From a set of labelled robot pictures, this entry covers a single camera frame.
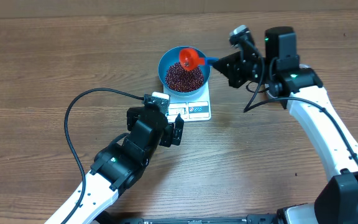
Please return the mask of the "red scoop with blue handle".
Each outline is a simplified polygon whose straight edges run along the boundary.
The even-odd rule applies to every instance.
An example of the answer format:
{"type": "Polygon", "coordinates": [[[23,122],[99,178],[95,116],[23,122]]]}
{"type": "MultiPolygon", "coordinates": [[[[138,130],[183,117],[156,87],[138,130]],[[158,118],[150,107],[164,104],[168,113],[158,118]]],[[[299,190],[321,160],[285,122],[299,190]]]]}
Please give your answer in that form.
{"type": "Polygon", "coordinates": [[[212,66],[218,58],[200,57],[195,49],[187,47],[180,50],[179,61],[186,71],[191,71],[199,66],[212,66]]]}

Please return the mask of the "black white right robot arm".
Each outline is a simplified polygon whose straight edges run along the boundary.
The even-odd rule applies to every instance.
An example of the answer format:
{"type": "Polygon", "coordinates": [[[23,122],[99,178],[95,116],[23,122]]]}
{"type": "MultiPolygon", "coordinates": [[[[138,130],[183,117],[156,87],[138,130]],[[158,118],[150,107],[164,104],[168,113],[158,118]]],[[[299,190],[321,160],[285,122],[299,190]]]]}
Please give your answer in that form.
{"type": "Polygon", "coordinates": [[[213,68],[241,87],[252,81],[267,85],[269,102],[279,102],[301,125],[324,167],[327,184],[313,203],[280,208],[263,215],[263,223],[358,223],[358,142],[336,113],[323,82],[300,63],[292,27],[267,29],[265,53],[256,48],[248,27],[230,36],[237,52],[213,68]]]}

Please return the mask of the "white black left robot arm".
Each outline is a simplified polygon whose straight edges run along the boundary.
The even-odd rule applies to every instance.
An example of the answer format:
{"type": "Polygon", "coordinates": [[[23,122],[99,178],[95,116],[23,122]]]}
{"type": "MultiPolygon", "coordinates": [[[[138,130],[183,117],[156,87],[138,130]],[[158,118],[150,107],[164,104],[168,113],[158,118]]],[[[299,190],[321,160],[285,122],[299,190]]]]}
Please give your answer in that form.
{"type": "Polygon", "coordinates": [[[183,126],[180,114],[169,123],[157,106],[129,108],[129,132],[97,153],[85,181],[47,223],[91,223],[142,177],[157,146],[180,144],[183,126]]]}

